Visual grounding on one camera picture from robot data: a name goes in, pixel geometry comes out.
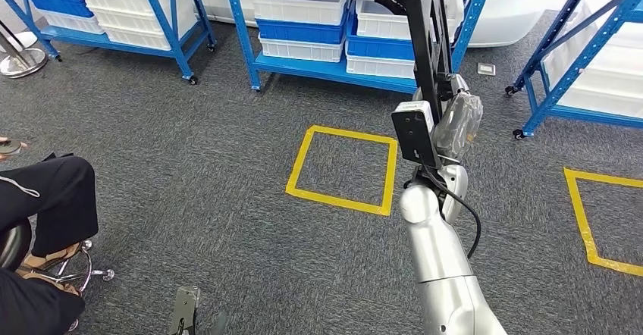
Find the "hand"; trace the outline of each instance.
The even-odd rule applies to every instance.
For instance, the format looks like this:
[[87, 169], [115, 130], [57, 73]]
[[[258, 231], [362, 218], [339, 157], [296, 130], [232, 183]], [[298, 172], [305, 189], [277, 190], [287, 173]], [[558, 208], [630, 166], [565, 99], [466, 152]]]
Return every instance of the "hand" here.
[[[9, 139], [8, 139], [8, 138], [6, 138], [6, 137], [0, 136], [0, 142], [4, 142], [4, 141], [6, 141], [6, 140], [9, 140]], [[27, 144], [26, 144], [26, 143], [24, 143], [24, 142], [20, 142], [20, 146], [21, 146], [21, 148], [26, 148], [26, 147], [27, 147]], [[7, 160], [8, 158], [9, 158], [9, 156], [8, 156], [8, 155], [0, 155], [0, 162], [5, 161], [5, 160]]]

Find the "plastic bag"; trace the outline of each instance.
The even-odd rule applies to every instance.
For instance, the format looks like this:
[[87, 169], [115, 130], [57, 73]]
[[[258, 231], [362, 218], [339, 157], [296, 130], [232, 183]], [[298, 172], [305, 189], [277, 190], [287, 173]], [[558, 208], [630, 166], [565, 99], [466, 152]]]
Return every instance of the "plastic bag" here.
[[442, 120], [433, 130], [433, 144], [439, 155], [459, 161], [471, 146], [482, 119], [482, 102], [467, 92], [456, 95]]

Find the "floor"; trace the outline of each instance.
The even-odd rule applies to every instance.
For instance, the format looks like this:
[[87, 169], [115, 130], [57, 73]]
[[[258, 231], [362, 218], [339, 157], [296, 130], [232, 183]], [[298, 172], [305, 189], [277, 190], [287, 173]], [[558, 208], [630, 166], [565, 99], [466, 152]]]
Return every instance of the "floor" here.
[[[463, 65], [485, 105], [465, 162], [483, 223], [472, 267], [507, 333], [641, 333], [643, 279], [588, 263], [563, 175], [643, 178], [640, 131], [550, 119], [533, 139], [511, 137], [529, 108], [503, 88], [552, 17], [516, 45], [470, 51]], [[284, 193], [311, 125], [395, 136], [390, 112], [408, 96], [278, 75], [253, 93], [234, 28], [214, 28], [216, 52], [191, 61], [198, 86], [170, 60], [64, 44], [64, 62], [0, 80], [2, 130], [31, 145], [6, 168], [53, 150], [98, 172], [93, 251], [117, 278], [92, 283], [76, 333], [167, 333], [183, 285], [202, 290], [200, 331], [225, 312], [230, 334], [420, 333], [397, 206], [382, 217]], [[478, 75], [478, 61], [498, 75]], [[383, 145], [322, 134], [298, 187], [378, 203], [386, 159]], [[412, 168], [397, 159], [394, 202]], [[599, 252], [643, 265], [643, 196], [579, 189]], [[456, 226], [468, 246], [472, 220]]]

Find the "shelving unit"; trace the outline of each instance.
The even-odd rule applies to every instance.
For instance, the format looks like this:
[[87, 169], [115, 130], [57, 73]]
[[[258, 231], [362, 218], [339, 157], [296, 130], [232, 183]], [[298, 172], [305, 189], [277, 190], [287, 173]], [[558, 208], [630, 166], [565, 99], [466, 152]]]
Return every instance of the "shelving unit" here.
[[[453, 60], [451, 60], [451, 54], [445, 56], [445, 58], [449, 59], [449, 71], [457, 71], [460, 67], [460, 62], [464, 57], [466, 47], [469, 44], [469, 40], [473, 34], [475, 24], [478, 22], [482, 8], [485, 5], [485, 1], [486, 0], [466, 0], [465, 19], [463, 25], [456, 33], [456, 41], [453, 44]], [[230, 0], [230, 7], [232, 9], [235, 24], [237, 25], [237, 33], [243, 50], [243, 55], [246, 59], [251, 89], [261, 89], [259, 71], [314, 77], [323, 80], [333, 80], [360, 86], [388, 89], [408, 94], [415, 93], [420, 85], [419, 82], [416, 82], [416, 79], [347, 74], [347, 62], [345, 56], [342, 57], [339, 63], [289, 60], [287, 58], [268, 57], [263, 55], [261, 52], [257, 57], [255, 57], [255, 52], [252, 50], [252, 46], [250, 45], [250, 38], [246, 28], [240, 0]]]
[[149, 0], [152, 10], [158, 18], [158, 22], [161, 25], [165, 37], [168, 39], [171, 49], [168, 51], [163, 51], [159, 49], [152, 49], [146, 47], [139, 47], [135, 45], [128, 45], [119, 42], [112, 42], [109, 40], [106, 34], [93, 34], [87, 32], [81, 32], [78, 30], [70, 30], [62, 27], [48, 26], [43, 29], [39, 29], [33, 21], [33, 16], [31, 15], [31, 7], [29, 0], [24, 0], [25, 9], [23, 10], [15, 0], [5, 0], [9, 7], [20, 17], [20, 19], [29, 27], [29, 29], [36, 35], [38, 40], [42, 43], [42, 46], [46, 51], [58, 61], [61, 61], [60, 53], [54, 46], [51, 44], [51, 41], [61, 41], [67, 43], [73, 43], [78, 45], [88, 45], [91, 47], [99, 47], [102, 49], [114, 49], [124, 52], [140, 53], [144, 55], [154, 55], [161, 57], [174, 58], [179, 68], [183, 74], [183, 78], [188, 80], [191, 84], [196, 85], [198, 80], [194, 76], [192, 69], [188, 65], [189, 59], [194, 55], [198, 47], [208, 40], [208, 49], [210, 52], [214, 51], [216, 45], [215, 35], [212, 32], [212, 27], [208, 21], [205, 8], [203, 7], [202, 0], [193, 0], [194, 5], [198, 11], [199, 17], [197, 22], [190, 28], [190, 30], [185, 33], [181, 38], [178, 36], [178, 26], [177, 26], [177, 0], [170, 0], [171, 6], [171, 20], [173, 21], [172, 26], [168, 22], [168, 18], [163, 11], [159, 0]]
[[[558, 14], [557, 19], [554, 21], [554, 24], [552, 24], [541, 40], [533, 56], [531, 56], [529, 62], [516, 79], [516, 82], [505, 89], [507, 95], [513, 95], [524, 89], [527, 92], [532, 110], [532, 116], [522, 129], [513, 131], [516, 139], [533, 136], [535, 129], [547, 116], [616, 124], [626, 127], [643, 127], [643, 117], [612, 114], [605, 111], [594, 111], [586, 108], [558, 104], [559, 100], [561, 100], [570, 88], [573, 88], [572, 85], [574, 85], [574, 82], [576, 82], [583, 73], [591, 73], [591, 68], [588, 70], [588, 66], [592, 60], [599, 55], [599, 52], [601, 52], [604, 46], [610, 41], [612, 36], [621, 30], [624, 23], [643, 23], [643, 0], [611, 0], [591, 16], [579, 23], [575, 23], [576, 26], [570, 28], [569, 31], [565, 33], [567, 22], [581, 2], [582, 0], [567, 0], [563, 9]], [[570, 41], [571, 38], [578, 33], [582, 33], [587, 27], [595, 26], [598, 18], [603, 15], [609, 16], [605, 19], [602, 26], [598, 28], [598, 31], [589, 39], [585, 47], [582, 48], [578, 57], [573, 60], [569, 68], [562, 73], [560, 78], [556, 79], [557, 82], [552, 86], [546, 66], [548, 64], [546, 61], [547, 56], [559, 47], [566, 47], [566, 42]], [[532, 77], [536, 72], [539, 72], [541, 75], [545, 92], [545, 97], [540, 104], [536, 99], [532, 83]]]

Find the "foot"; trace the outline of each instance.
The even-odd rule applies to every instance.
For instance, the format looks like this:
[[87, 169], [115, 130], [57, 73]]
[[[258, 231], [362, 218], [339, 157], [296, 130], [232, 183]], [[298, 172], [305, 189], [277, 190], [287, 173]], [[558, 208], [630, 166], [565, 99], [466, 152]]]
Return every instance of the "foot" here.
[[66, 283], [66, 284], [56, 283], [53, 280], [50, 280], [50, 279], [48, 279], [48, 278], [46, 278], [46, 277], [44, 277], [44, 276], [42, 276], [40, 274], [37, 274], [37, 273], [27, 273], [24, 276], [22, 276], [22, 278], [24, 278], [25, 280], [29, 280], [29, 279], [33, 279], [33, 278], [35, 278], [37, 280], [44, 280], [45, 282], [50, 283], [51, 285], [53, 285], [54, 287], [56, 287], [60, 291], [63, 291], [63, 292], [66, 292], [66, 293], [71, 293], [72, 295], [80, 297], [80, 292], [78, 292], [78, 290], [76, 290], [76, 287], [70, 285], [69, 283]]
[[22, 262], [22, 267], [44, 269], [44, 268], [47, 268], [49, 264], [51, 264], [52, 262], [65, 260], [73, 257], [74, 255], [76, 255], [76, 253], [78, 253], [79, 249], [80, 249], [80, 243], [76, 243], [56, 253], [48, 254], [44, 258], [36, 257], [35, 255], [29, 254]]

